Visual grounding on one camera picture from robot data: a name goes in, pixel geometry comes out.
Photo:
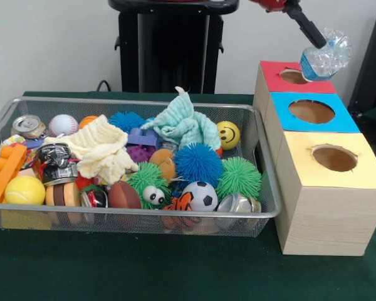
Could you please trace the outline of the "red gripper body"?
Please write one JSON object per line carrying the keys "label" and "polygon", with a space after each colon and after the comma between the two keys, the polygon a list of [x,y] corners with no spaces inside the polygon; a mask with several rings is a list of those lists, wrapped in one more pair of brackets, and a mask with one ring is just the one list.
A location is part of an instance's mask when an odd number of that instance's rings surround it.
{"label": "red gripper body", "polygon": [[267,13],[286,12],[287,0],[251,0],[260,5]]}

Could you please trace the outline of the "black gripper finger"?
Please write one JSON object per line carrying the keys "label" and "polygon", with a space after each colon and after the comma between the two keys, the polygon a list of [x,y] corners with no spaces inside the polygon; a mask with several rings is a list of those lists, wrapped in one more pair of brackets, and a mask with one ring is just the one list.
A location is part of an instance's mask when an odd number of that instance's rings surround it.
{"label": "black gripper finger", "polygon": [[315,48],[323,48],[326,45],[325,37],[315,24],[306,17],[299,1],[286,1],[283,12],[297,22],[302,33]]}

